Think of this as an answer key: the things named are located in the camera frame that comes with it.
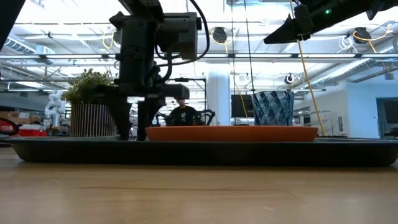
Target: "ceiling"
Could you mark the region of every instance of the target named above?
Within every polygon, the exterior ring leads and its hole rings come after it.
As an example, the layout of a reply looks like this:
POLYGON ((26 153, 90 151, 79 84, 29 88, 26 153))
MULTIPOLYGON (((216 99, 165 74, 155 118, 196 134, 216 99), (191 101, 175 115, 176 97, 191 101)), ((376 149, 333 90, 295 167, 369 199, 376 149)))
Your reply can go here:
MULTIPOLYGON (((160 0, 164 12, 195 12, 195 8, 187 0, 160 0)), ((247 55, 251 54, 296 54, 299 53, 297 44, 275 44, 266 45, 263 38, 280 27, 290 13, 289 1, 263 1, 248 4, 228 6, 224 0, 214 0, 211 3, 206 0, 196 0, 201 7, 212 30, 215 27, 224 27, 229 35, 227 46, 210 41, 209 55, 247 55)), ((11 31, 10 38, 36 50, 36 54, 42 54, 43 48, 49 54, 115 54, 119 52, 119 45, 113 42, 112 36, 115 28, 108 19, 118 11, 127 14, 126 10, 117 0, 26 0, 26 3, 11 31)), ((367 52, 369 44, 350 44, 345 40, 347 33, 352 34, 355 27, 366 27, 372 38, 383 37, 373 42, 376 46, 393 38, 398 32, 396 14, 398 7, 388 11, 380 12, 369 21, 365 14, 358 15, 339 23, 333 27, 320 31, 311 39, 302 42, 303 51, 307 54, 350 54, 356 52, 367 52)), ((198 53, 205 50, 206 39, 204 31, 198 35, 198 53)), ((10 47, 3 47, 2 54, 21 53, 10 47)), ((327 70, 341 62, 325 58, 324 60, 309 60, 306 68, 310 76, 327 70)), ((53 64, 46 65, 42 62, 26 59, 0 60, 3 69, 21 68, 29 70, 12 76, 3 72, 6 79, 56 79, 58 81, 68 80, 79 76, 84 68, 93 67, 99 72, 106 70, 116 76, 117 66, 114 60, 98 59, 73 59, 59 58, 53 64)), ((228 57, 204 58, 195 63, 181 65, 173 68, 172 78, 205 78, 208 73, 209 63, 228 64, 231 77, 231 89, 237 88, 241 91, 251 89, 251 75, 256 89, 286 88, 284 77, 291 73, 295 75, 295 86, 303 83, 303 66, 300 60, 263 60, 257 58, 250 61, 248 57, 231 60, 228 57)), ((166 73, 167 68, 162 68, 161 75, 166 73)), ((65 89, 67 82, 43 83, 46 88, 65 89)), ((185 83, 195 98, 203 99, 203 82, 185 83)), ((29 86, 11 83, 11 88, 30 88, 29 86)))

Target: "wooden table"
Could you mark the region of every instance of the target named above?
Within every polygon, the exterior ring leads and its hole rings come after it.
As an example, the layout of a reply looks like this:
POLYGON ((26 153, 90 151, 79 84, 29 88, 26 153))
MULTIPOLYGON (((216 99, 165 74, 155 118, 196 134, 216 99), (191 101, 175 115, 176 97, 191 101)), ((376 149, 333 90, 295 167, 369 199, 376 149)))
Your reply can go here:
POLYGON ((29 164, 0 148, 0 223, 398 222, 398 172, 29 164))

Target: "wall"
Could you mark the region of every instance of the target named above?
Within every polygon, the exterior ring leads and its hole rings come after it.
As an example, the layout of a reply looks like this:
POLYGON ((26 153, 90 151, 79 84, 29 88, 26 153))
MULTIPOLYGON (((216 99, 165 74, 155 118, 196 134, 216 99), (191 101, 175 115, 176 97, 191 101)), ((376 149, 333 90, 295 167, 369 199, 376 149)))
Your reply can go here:
POLYGON ((376 98, 398 97, 398 82, 380 82, 382 79, 347 84, 349 125, 351 135, 356 138, 379 138, 376 98))
MULTIPOLYGON (((347 107, 347 92, 346 83, 340 83, 338 86, 328 86, 326 91, 314 92, 315 99, 317 100, 319 111, 331 111, 331 114, 324 114, 324 116, 331 116, 331 119, 324 121, 325 133, 327 136, 332 135, 331 128, 333 127, 334 135, 347 135, 350 136, 350 126, 348 122, 348 107, 347 107), (338 117, 343 117, 343 132, 340 133, 338 130, 338 117)), ((315 107, 311 94, 305 95, 304 100, 296 100, 294 102, 294 109, 302 109, 310 107, 311 112, 315 112, 315 107)), ((311 115, 311 121, 318 121, 317 115, 311 115)))
POLYGON ((44 111, 48 102, 48 96, 37 93, 28 93, 27 97, 20 96, 19 93, 0 93, 0 106, 44 111))

